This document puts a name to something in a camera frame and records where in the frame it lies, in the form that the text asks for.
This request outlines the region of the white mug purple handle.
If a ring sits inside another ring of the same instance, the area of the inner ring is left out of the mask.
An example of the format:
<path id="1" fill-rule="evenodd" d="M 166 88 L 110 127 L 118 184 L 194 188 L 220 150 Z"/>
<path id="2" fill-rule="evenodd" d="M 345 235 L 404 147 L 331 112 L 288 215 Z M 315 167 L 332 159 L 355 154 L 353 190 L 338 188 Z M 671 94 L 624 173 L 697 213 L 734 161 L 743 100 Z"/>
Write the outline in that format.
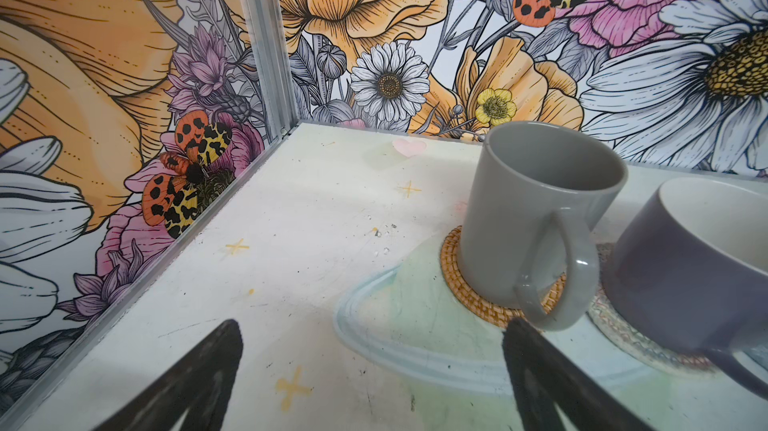
<path id="1" fill-rule="evenodd" d="M 767 341 L 767 197 L 704 178 L 663 183 L 603 271 L 616 311 L 660 346 L 709 359 L 760 398 L 736 358 Z"/>

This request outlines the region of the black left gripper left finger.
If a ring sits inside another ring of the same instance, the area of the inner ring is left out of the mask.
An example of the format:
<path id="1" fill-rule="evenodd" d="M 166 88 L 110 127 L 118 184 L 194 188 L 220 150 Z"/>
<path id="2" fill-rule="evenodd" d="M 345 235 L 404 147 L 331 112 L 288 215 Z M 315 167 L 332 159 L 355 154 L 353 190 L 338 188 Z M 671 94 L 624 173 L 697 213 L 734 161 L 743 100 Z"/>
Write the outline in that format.
<path id="1" fill-rule="evenodd" d="M 243 340 L 223 321 L 99 430 L 220 430 L 231 399 Z"/>

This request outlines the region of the multicolour woven round coaster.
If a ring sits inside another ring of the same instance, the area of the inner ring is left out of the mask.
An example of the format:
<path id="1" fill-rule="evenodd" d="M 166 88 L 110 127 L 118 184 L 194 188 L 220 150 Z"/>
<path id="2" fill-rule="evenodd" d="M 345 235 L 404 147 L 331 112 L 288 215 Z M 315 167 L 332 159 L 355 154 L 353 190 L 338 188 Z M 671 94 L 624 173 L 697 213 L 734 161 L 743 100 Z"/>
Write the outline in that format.
<path id="1" fill-rule="evenodd" d="M 719 373 L 707 358 L 673 352 L 635 329 L 615 309 L 602 284 L 587 315 L 614 346 L 657 371 L 682 377 L 711 377 Z"/>

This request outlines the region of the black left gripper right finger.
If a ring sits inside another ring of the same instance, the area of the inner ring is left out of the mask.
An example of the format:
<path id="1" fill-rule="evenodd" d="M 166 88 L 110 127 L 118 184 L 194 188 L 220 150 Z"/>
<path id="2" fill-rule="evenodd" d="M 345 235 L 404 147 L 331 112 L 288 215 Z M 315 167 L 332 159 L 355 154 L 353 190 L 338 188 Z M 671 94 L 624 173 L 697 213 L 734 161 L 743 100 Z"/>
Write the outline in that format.
<path id="1" fill-rule="evenodd" d="M 502 350 L 518 414 L 526 430 L 648 430 L 522 318 L 510 320 Z"/>

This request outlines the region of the grey metal mug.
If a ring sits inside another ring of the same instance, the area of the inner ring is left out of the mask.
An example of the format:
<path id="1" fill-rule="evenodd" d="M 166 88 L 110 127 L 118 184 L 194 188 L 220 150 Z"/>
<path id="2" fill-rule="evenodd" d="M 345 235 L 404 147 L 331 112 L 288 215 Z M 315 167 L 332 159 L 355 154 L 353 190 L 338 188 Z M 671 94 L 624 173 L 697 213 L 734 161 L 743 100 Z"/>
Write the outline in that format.
<path id="1" fill-rule="evenodd" d="M 599 283 L 592 231 L 627 180 L 626 163 L 584 133 L 542 122 L 493 128 L 461 230 L 462 277 L 540 330 L 573 326 Z"/>

